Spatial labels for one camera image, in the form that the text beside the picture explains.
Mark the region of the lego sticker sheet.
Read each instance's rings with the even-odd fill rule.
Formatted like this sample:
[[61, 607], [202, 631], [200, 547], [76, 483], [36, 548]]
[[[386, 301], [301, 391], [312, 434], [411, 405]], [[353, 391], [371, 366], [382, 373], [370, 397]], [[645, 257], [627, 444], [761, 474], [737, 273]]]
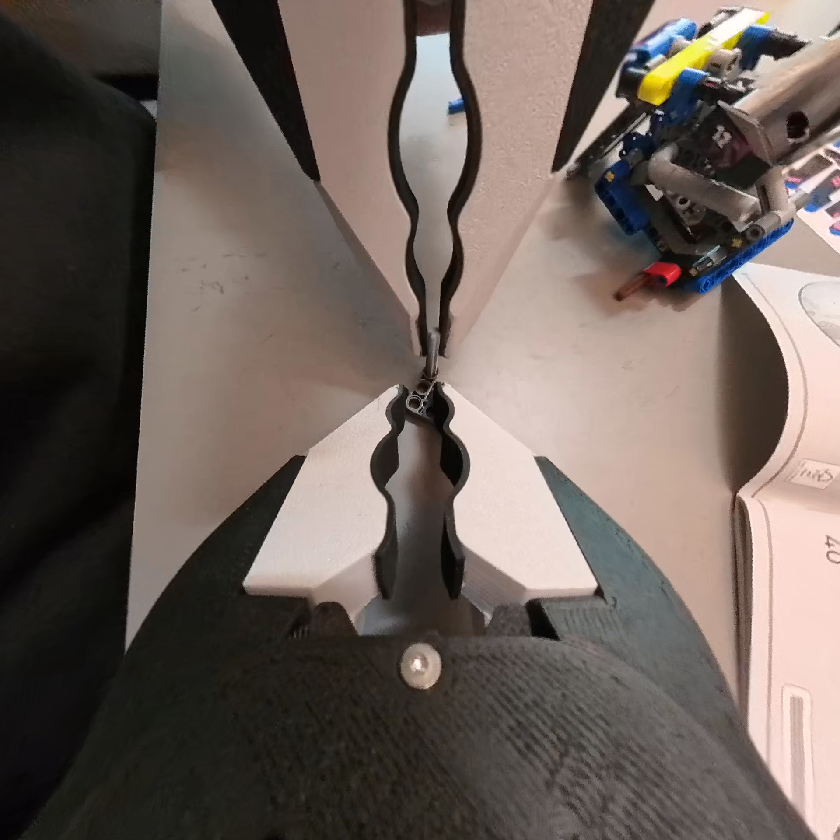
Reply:
[[806, 194], [798, 218], [836, 252], [839, 251], [839, 138], [788, 167], [789, 194]]

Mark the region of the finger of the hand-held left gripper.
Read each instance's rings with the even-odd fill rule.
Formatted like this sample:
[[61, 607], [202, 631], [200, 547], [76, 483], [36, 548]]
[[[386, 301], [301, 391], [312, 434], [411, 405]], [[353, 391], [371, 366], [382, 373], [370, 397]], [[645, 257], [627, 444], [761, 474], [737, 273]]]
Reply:
[[426, 289], [413, 250], [417, 200], [400, 148], [416, 64], [416, 5], [281, 1], [279, 11], [318, 190], [362, 267], [390, 288], [397, 328], [424, 355]]
[[465, 103], [465, 163], [447, 209], [440, 353], [474, 327], [552, 178], [593, 3], [452, 3], [450, 63]]

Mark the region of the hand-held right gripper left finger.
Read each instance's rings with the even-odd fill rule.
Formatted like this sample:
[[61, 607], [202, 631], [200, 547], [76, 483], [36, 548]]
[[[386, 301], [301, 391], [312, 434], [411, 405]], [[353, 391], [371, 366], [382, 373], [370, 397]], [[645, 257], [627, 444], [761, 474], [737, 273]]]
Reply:
[[393, 385], [309, 449], [244, 578], [249, 595], [340, 605], [360, 626], [392, 597], [397, 537], [386, 486], [399, 466], [407, 389]]

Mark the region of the partly built lego vehicle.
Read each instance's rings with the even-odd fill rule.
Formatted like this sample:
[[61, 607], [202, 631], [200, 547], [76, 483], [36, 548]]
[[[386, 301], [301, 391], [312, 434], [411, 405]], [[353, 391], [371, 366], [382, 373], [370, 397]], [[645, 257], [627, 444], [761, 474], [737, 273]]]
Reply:
[[626, 52], [625, 108], [569, 178], [605, 163], [594, 192], [657, 260], [619, 287], [704, 295], [786, 235], [806, 194], [788, 167], [838, 138], [838, 27], [801, 38], [754, 7], [667, 21]]

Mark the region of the person's black clothed body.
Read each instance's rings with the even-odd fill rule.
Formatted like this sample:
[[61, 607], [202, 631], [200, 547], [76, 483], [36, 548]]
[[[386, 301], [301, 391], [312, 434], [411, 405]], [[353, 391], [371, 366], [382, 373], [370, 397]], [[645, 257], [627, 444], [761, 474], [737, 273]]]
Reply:
[[1, 834], [61, 782], [123, 656], [155, 121], [1, 23]]

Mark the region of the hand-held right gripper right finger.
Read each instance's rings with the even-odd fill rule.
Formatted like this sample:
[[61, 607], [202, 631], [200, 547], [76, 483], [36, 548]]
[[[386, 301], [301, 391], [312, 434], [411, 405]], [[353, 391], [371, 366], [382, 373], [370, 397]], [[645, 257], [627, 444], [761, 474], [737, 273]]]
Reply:
[[531, 449], [450, 384], [432, 415], [449, 484], [439, 568], [447, 598], [464, 605], [467, 634], [498, 610], [589, 598], [598, 582]]

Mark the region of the lego instruction booklet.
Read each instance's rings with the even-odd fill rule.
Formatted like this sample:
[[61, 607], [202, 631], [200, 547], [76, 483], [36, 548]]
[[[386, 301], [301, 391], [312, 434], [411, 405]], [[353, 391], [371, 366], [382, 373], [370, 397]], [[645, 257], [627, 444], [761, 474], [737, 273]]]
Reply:
[[736, 281], [788, 387], [779, 442], [734, 508], [742, 707], [795, 810], [818, 838], [838, 838], [839, 284], [756, 264]]

